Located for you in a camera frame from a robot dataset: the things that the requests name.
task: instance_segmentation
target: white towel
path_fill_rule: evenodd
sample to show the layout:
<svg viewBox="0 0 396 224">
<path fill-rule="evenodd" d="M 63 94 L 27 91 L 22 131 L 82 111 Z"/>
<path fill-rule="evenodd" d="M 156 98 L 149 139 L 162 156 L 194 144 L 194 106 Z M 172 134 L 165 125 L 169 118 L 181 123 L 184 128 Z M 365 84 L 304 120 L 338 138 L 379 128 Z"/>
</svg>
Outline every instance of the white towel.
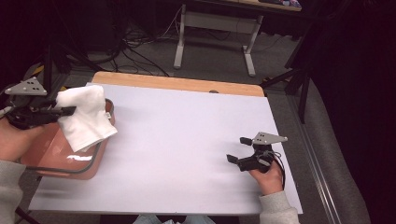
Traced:
<svg viewBox="0 0 396 224">
<path fill-rule="evenodd" d="M 72 116 L 58 119 L 73 151 L 87 150 L 117 132 L 106 116 L 103 87 L 88 86 L 60 91 L 56 101 L 56 107 L 77 107 Z"/>
</svg>

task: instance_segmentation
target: desk leg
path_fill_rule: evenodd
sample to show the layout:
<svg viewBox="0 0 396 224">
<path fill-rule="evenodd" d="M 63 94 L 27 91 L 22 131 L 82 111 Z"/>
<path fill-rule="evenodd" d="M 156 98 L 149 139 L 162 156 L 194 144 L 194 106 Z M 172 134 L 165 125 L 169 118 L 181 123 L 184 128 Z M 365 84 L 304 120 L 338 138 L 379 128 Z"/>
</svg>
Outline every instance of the desk leg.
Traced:
<svg viewBox="0 0 396 224">
<path fill-rule="evenodd" d="M 181 67 L 181 60 L 183 58 L 185 20 L 186 20 L 186 5 L 183 5 L 181 7 L 180 33 L 178 37 L 178 44 L 177 44 L 175 63 L 174 63 L 174 67 L 176 69 L 179 69 Z"/>
<path fill-rule="evenodd" d="M 256 24 L 254 25 L 253 32 L 250 35 L 250 42 L 249 42 L 248 46 L 243 47 L 244 54 L 245 54 L 245 61 L 247 63 L 247 71 L 251 77 L 256 76 L 256 71 L 254 70 L 254 65 L 253 65 L 253 61 L 251 60 L 250 52 L 251 52 L 251 49 L 253 48 L 254 41 L 256 40 L 256 37 L 257 37 L 257 34 L 259 33 L 261 25 L 262 25 L 262 16 L 259 16 L 259 18 L 257 18 Z"/>
</svg>

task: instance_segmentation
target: plastic bin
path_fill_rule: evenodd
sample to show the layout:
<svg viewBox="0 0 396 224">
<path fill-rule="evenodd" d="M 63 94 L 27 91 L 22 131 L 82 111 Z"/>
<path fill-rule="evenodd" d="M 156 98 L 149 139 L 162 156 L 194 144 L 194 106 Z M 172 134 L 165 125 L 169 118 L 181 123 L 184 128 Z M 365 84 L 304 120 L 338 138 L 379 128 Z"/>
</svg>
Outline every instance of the plastic bin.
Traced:
<svg viewBox="0 0 396 224">
<path fill-rule="evenodd" d="M 106 112 L 111 124 L 115 123 L 114 105 L 106 99 Z M 58 123 L 46 125 L 29 150 L 20 158 L 27 169 L 40 175 L 72 179 L 91 179 L 96 175 L 108 138 L 89 148 L 86 152 L 74 152 L 64 137 Z"/>
</svg>

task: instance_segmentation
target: hand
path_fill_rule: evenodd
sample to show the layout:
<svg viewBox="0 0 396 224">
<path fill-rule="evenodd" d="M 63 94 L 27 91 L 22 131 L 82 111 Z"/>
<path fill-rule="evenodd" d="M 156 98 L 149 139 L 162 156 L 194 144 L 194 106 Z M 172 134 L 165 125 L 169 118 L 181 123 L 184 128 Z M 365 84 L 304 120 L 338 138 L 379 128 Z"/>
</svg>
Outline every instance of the hand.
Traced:
<svg viewBox="0 0 396 224">
<path fill-rule="evenodd" d="M 0 119 L 0 161 L 16 161 L 43 132 L 42 126 L 20 130 L 9 124 L 6 118 Z"/>
<path fill-rule="evenodd" d="M 249 173 L 257 180 L 263 195 L 277 193 L 282 188 L 282 170 L 279 165 L 273 161 L 267 173 L 263 174 L 259 170 L 251 170 Z"/>
</svg>

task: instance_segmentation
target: gray carpet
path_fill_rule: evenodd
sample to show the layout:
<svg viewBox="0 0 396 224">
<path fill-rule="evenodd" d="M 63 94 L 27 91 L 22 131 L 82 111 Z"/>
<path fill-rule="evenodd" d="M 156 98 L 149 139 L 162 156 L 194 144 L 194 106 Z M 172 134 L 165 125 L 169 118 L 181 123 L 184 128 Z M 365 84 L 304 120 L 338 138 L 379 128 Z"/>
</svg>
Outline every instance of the gray carpet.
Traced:
<svg viewBox="0 0 396 224">
<path fill-rule="evenodd" d="M 226 33 L 214 33 L 224 37 Z M 230 34 L 219 41 L 208 34 L 207 31 L 189 30 L 186 36 L 181 69 L 174 69 L 173 63 L 177 48 L 177 41 L 170 39 L 142 45 L 134 50 L 148 57 L 174 77 L 185 77 L 203 80 L 216 80 L 224 82 L 260 84 L 265 77 L 281 75 L 287 69 L 284 64 L 288 60 L 297 42 L 291 41 L 290 36 L 258 36 L 253 48 L 252 58 L 257 76 L 249 77 L 245 59 L 241 51 L 241 42 L 246 43 L 248 36 Z M 126 50 L 128 55 L 140 62 L 144 59 Z M 92 60 L 105 58 L 106 55 L 90 55 Z M 132 65 L 131 61 L 122 54 L 116 59 L 121 72 L 153 74 L 163 76 L 159 69 L 139 63 L 143 68 L 136 70 L 124 65 Z M 114 64 L 102 64 L 105 69 L 114 70 Z M 85 85 L 92 77 L 84 67 L 76 67 L 68 79 L 67 86 Z M 308 155 L 299 132 L 298 122 L 290 107 L 290 97 L 283 92 L 283 83 L 276 84 L 268 90 L 268 98 L 272 107 L 276 126 L 281 135 L 286 135 L 289 141 L 283 146 L 290 163 L 297 191 L 303 206 L 304 213 L 299 215 L 301 223 L 330 223 L 324 205 L 320 198 L 317 182 L 309 165 Z M 311 83 L 305 116 L 305 128 L 312 140 L 313 148 L 318 156 L 318 162 L 328 182 L 329 189 L 342 223 L 369 223 L 369 218 L 364 201 L 351 178 L 347 166 L 332 132 L 323 103 L 318 90 Z M 37 187 L 37 175 L 27 171 L 21 179 L 24 197 L 21 207 L 26 210 Z M 41 223 L 59 224 L 98 224 L 98 215 L 56 214 L 34 211 L 31 216 Z M 259 223 L 258 216 L 240 217 L 242 224 Z"/>
</svg>

